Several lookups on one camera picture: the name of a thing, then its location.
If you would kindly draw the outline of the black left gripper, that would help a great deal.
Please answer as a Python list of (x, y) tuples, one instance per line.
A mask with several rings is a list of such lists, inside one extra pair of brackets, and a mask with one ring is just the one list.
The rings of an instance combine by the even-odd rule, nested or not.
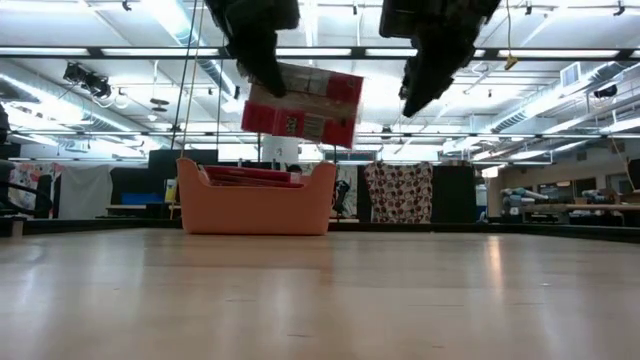
[(236, 58), (242, 76), (276, 98), (287, 90), (275, 56), (271, 28), (273, 0), (204, 0), (215, 25), (227, 38), (227, 53)]

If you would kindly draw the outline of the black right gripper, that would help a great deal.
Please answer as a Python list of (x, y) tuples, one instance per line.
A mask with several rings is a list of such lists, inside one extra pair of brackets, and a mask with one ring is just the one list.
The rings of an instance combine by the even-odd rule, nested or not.
[(480, 30), (501, 0), (420, 0), (412, 45), (417, 58), (409, 58), (399, 98), (402, 114), (413, 117), (451, 85), (451, 72), (466, 66), (476, 50)]

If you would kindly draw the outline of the thin black crossbar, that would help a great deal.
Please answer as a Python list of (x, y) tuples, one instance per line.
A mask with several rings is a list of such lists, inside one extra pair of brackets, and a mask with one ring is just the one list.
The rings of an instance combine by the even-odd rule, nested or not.
[[(202, 132), (187, 131), (182, 132), (186, 137), (250, 137), (257, 136), (258, 133), (251, 132)], [(64, 131), (64, 130), (13, 130), (9, 131), (9, 135), (41, 135), (41, 136), (147, 136), (161, 137), (173, 136), (171, 131)], [(355, 139), (361, 140), (365, 138), (523, 138), (523, 139), (640, 139), (640, 133), (554, 133), (554, 134), (504, 134), (504, 133), (427, 133), (427, 132), (404, 132), (404, 133), (375, 133), (363, 132), (356, 133)]]

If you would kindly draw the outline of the white cylinder container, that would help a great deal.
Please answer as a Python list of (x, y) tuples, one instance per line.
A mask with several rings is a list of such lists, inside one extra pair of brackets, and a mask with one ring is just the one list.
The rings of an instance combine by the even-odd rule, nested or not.
[(263, 162), (297, 163), (299, 160), (299, 140), (292, 137), (264, 135), (261, 141)]

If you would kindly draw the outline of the yellow hanging hook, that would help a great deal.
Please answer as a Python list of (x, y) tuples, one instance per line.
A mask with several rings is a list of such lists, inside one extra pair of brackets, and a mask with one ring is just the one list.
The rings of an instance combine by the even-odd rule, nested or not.
[(512, 15), (511, 15), (511, 8), (510, 8), (510, 0), (505, 0), (505, 9), (506, 9), (506, 13), (507, 13), (507, 57), (506, 57), (506, 63), (504, 66), (504, 70), (505, 71), (509, 71), (511, 70), (518, 62), (518, 59), (513, 55), (512, 52), (512, 29), (513, 29), (513, 22), (512, 22)]

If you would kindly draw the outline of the brown circle-patterned cloth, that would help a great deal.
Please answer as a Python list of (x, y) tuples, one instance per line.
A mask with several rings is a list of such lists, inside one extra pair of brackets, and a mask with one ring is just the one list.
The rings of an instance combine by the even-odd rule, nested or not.
[(430, 163), (374, 162), (365, 167), (364, 174), (374, 223), (431, 222), (433, 166)]

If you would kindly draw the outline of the large black screen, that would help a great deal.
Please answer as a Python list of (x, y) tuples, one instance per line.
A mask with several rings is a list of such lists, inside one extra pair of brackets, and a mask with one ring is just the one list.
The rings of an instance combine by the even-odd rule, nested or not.
[(203, 165), (214, 165), (218, 161), (217, 150), (152, 150), (149, 153), (148, 168), (155, 176), (173, 178), (177, 175), (177, 160), (186, 157)]

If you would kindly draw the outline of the orange plastic basket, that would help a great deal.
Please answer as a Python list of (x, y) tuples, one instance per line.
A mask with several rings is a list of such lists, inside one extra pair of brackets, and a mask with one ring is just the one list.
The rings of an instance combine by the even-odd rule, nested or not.
[(177, 160), (183, 229), (189, 234), (324, 235), (336, 166), (322, 162), (300, 188), (213, 186), (196, 163)]

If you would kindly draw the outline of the thick black overhead beam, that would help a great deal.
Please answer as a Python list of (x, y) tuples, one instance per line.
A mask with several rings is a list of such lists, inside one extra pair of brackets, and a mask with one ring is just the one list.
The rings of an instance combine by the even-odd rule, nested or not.
[[(415, 56), (408, 47), (281, 47), (279, 59), (295, 60), (401, 60)], [(474, 61), (640, 61), (640, 48), (478, 48)], [(223, 47), (58, 47), (0, 46), (0, 58), (10, 59), (94, 59), (94, 60), (179, 60), (183, 58), (224, 59), (231, 56)]]

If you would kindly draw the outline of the black ceiling light cluster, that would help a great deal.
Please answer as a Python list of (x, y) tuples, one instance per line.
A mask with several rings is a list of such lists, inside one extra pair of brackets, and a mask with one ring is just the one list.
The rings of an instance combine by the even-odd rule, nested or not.
[(72, 85), (79, 86), (98, 99), (107, 99), (112, 94), (109, 78), (85, 69), (80, 63), (68, 63), (63, 79)]

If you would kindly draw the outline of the blue bin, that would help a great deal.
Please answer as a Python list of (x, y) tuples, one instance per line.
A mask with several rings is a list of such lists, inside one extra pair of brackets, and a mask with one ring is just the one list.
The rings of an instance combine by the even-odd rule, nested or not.
[(162, 204), (164, 202), (164, 196), (158, 193), (122, 193), (121, 204), (122, 205), (149, 205), (149, 204)]

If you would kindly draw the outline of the white hanging sheet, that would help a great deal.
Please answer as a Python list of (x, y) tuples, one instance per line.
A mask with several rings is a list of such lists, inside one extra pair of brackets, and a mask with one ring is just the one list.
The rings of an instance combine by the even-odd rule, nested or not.
[(105, 216), (111, 204), (111, 167), (65, 167), (61, 173), (59, 215), (61, 220), (92, 220)]

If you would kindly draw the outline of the black office chair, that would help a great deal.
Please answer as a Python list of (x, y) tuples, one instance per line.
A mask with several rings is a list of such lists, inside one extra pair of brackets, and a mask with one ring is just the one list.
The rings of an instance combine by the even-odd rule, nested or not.
[[(53, 202), (47, 194), (39, 189), (31, 189), (9, 181), (10, 172), (16, 167), (16, 163), (0, 159), (0, 208), (12, 210), (32, 217), (47, 217), (53, 207)], [(8, 197), (9, 189), (23, 190), (36, 195), (36, 208), (28, 210), (14, 204)]]

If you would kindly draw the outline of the floral hanging cloth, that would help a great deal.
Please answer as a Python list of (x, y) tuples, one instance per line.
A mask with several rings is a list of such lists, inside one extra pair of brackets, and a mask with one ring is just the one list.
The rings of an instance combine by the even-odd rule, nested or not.
[[(54, 184), (62, 170), (63, 166), (58, 163), (16, 163), (16, 167), (10, 172), (9, 181), (31, 189), (39, 189), (53, 200)], [(22, 208), (36, 208), (36, 195), (33, 193), (9, 189), (8, 197)]]

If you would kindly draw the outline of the black table edge rail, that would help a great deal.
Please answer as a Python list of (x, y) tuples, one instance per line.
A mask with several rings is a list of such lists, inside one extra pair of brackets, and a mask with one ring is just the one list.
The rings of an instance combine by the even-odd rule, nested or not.
[[(120, 230), (135, 228), (181, 229), (180, 220), (160, 219), (95, 219), (95, 220), (28, 220), (24, 224), (25, 235), (40, 235), (67, 232), (98, 230)], [(434, 232), (434, 233), (487, 233), (487, 234), (523, 234), (549, 237), (564, 237), (629, 243), (640, 245), (640, 228), (599, 227), (582, 225), (547, 224), (381, 224), (333, 222), (329, 231), (336, 232)]]

